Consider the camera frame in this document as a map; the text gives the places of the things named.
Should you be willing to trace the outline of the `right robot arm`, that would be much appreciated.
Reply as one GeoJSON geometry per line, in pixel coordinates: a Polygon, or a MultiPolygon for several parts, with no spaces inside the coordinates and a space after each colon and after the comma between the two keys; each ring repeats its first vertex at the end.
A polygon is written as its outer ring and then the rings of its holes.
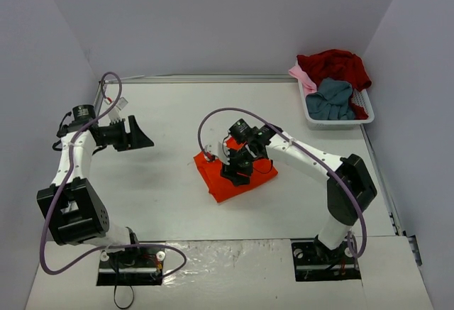
{"type": "Polygon", "coordinates": [[[314,252],[322,262],[340,254],[341,243],[377,196],[377,189],[361,157],[330,154],[307,145],[276,126],[250,127],[236,121],[228,134],[238,149],[219,146],[221,176],[233,186],[252,184],[253,164],[271,160],[292,167],[326,185],[328,220],[314,239],[314,252]]]}

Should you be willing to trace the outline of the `orange t shirt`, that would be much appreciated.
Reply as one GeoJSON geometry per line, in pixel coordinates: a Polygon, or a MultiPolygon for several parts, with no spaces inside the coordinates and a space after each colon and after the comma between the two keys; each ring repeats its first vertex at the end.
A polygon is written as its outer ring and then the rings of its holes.
{"type": "Polygon", "coordinates": [[[194,156],[194,162],[209,193],[217,203],[258,188],[278,175],[273,161],[269,159],[255,161],[251,175],[238,173],[233,175],[231,179],[221,175],[223,165],[219,159],[209,162],[205,155],[200,152],[194,156]]]}

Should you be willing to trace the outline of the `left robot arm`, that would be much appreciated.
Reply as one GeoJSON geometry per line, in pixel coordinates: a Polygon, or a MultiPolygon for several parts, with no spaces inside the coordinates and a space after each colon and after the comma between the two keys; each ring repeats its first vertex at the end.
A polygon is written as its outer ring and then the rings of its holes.
{"type": "Polygon", "coordinates": [[[57,137],[62,144],[59,167],[50,186],[37,193],[37,203],[44,216],[50,210],[58,191],[48,230],[59,245],[109,246],[119,245],[117,258],[127,266],[137,265],[143,257],[142,247],[130,228],[114,225],[92,184],[89,172],[93,154],[99,148],[112,146],[123,152],[154,146],[154,142],[140,129],[135,116],[121,118],[114,109],[110,123],[100,126],[92,105],[79,105],[72,109],[73,121],[61,125],[57,137]]]}

